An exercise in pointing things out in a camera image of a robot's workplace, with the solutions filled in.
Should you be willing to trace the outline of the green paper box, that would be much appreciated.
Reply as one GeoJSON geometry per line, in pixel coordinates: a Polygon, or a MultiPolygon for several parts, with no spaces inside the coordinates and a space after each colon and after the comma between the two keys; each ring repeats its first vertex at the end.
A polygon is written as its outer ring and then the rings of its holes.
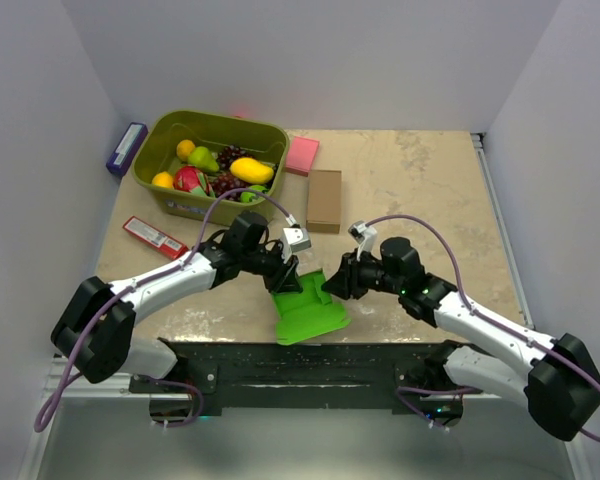
{"type": "Polygon", "coordinates": [[[275,325],[279,345],[288,346],[335,332],[351,322],[345,307],[322,290],[326,282],[322,270],[301,275],[300,293],[272,293],[278,314],[275,325]]]}

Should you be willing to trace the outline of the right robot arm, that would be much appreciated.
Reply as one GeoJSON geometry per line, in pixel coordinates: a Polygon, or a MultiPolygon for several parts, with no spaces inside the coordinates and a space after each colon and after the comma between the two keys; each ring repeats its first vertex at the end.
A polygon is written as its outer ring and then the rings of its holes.
{"type": "Polygon", "coordinates": [[[481,312],[458,286],[426,272],[406,238],[383,241],[378,257],[344,254],[322,288],[343,300],[370,290],[394,294],[409,316],[468,340],[426,367],[426,382],[436,392],[458,385],[510,399],[562,441],[581,433],[600,406],[600,373],[582,340],[553,338],[481,312]]]}

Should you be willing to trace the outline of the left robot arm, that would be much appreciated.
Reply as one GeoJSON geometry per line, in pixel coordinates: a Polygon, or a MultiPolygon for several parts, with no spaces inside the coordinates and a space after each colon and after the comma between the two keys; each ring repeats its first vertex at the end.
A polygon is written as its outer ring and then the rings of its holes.
{"type": "Polygon", "coordinates": [[[51,333],[52,344],[91,383],[129,373],[151,377],[165,392],[180,390],[187,368],[166,341],[136,338],[136,324],[242,272],[261,277],[270,293],[301,292],[296,254],[311,245],[307,230],[292,223],[271,245],[262,240],[267,231],[264,217],[242,213],[160,268],[111,283],[97,276],[83,281],[51,333]]]}

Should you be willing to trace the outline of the red rectangular box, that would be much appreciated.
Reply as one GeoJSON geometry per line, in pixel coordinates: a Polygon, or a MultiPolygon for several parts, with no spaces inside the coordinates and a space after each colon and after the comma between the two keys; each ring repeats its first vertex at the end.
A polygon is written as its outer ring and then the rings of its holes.
{"type": "Polygon", "coordinates": [[[163,231],[153,227],[136,216],[131,216],[122,225],[122,229],[136,240],[139,240],[152,250],[170,260],[176,260],[189,251],[186,244],[167,235],[163,231]]]}

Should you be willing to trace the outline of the brown cardboard box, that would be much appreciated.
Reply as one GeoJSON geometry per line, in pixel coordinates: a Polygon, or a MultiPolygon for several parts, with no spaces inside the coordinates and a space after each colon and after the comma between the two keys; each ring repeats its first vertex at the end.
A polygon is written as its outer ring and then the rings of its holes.
{"type": "Polygon", "coordinates": [[[306,228],[309,232],[338,234],[342,217],[342,173],[313,170],[308,176],[306,228]]]}

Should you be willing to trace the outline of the pink box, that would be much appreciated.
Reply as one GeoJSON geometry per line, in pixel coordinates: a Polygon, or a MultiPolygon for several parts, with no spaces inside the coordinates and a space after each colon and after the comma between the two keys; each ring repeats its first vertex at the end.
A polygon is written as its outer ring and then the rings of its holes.
{"type": "Polygon", "coordinates": [[[296,136],[292,139],[286,156],[285,170],[307,177],[313,166],[320,142],[315,139],[296,136]]]}

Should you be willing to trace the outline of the purple blue box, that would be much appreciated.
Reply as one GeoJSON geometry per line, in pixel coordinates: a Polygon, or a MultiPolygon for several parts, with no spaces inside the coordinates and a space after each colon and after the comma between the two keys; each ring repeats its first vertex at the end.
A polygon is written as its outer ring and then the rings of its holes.
{"type": "Polygon", "coordinates": [[[106,161],[106,169],[116,178],[123,178],[148,135],[144,123],[131,122],[106,161]]]}

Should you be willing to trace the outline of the green round fruit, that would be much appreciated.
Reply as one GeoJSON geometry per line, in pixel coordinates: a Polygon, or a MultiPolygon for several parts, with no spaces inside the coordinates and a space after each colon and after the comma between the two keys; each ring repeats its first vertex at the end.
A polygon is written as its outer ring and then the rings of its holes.
{"type": "Polygon", "coordinates": [[[264,185],[250,185],[247,190],[240,193],[240,202],[244,204],[252,203],[259,199],[257,192],[267,194],[269,189],[264,185]]]}

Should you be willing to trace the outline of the dark red grapes front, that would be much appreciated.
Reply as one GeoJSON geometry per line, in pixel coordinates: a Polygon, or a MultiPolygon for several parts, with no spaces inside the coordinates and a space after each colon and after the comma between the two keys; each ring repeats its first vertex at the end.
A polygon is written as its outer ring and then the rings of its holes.
{"type": "Polygon", "coordinates": [[[219,197],[229,190],[246,187],[248,187],[246,182],[235,177],[230,172],[224,172],[211,179],[211,189],[215,197],[219,197]]]}

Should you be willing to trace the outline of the yellow mango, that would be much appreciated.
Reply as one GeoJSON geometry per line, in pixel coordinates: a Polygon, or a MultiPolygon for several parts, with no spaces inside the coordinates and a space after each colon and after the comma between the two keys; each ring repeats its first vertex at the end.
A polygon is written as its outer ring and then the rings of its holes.
{"type": "Polygon", "coordinates": [[[230,172],[236,178],[249,184],[266,184],[275,175],[272,167],[251,157],[241,157],[230,165],[230,172]]]}

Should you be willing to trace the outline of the dark purple grapes back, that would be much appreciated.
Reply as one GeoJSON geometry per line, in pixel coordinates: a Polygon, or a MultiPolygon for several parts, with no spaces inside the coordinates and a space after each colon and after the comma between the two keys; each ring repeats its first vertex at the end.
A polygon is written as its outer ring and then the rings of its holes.
{"type": "Polygon", "coordinates": [[[217,154],[216,161],[221,170],[228,171],[236,160],[244,157],[251,158],[251,154],[237,145],[228,145],[217,154]]]}

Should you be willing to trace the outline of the green pear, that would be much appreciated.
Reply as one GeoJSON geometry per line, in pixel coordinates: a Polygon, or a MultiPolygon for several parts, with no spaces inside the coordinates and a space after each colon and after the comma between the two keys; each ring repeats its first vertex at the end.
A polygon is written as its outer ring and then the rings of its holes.
{"type": "Polygon", "coordinates": [[[220,171],[212,152],[204,146],[196,147],[189,156],[187,163],[207,174],[215,174],[220,171]]]}

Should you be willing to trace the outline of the yellow lemon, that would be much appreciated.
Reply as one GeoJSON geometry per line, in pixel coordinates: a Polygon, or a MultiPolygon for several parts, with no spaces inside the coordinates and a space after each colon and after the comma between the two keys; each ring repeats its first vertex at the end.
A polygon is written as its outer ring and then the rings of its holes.
{"type": "Polygon", "coordinates": [[[159,172],[152,178],[151,184],[159,188],[173,189],[174,177],[167,171],[159,172]]]}

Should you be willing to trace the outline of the small orange fruit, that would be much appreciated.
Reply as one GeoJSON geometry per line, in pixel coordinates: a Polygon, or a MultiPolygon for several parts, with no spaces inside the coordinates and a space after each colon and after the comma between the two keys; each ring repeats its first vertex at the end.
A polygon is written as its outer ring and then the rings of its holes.
{"type": "Polygon", "coordinates": [[[176,146],[176,156],[181,161],[187,161],[191,153],[195,150],[196,145],[192,140],[181,140],[176,146]]]}

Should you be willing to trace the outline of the olive green plastic bin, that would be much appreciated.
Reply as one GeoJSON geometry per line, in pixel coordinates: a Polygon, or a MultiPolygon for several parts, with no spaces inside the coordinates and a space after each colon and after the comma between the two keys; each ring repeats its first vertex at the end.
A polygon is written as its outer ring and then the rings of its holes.
{"type": "Polygon", "coordinates": [[[212,223],[228,225],[248,210],[270,219],[272,203],[229,191],[251,187],[277,198],[289,146],[286,132],[271,124],[179,110],[160,118],[148,133],[132,174],[172,215],[200,220],[226,194],[210,217],[212,223]]]}

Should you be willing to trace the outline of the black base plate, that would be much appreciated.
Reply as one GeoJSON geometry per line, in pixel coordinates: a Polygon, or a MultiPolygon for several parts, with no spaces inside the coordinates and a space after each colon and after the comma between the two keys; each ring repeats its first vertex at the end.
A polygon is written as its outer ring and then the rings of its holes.
{"type": "Polygon", "coordinates": [[[133,394],[149,394],[153,419],[180,420],[191,407],[206,416],[228,408],[421,410],[445,426],[464,410],[442,368],[458,344],[296,344],[173,342],[178,356],[169,385],[140,377],[133,394]]]}

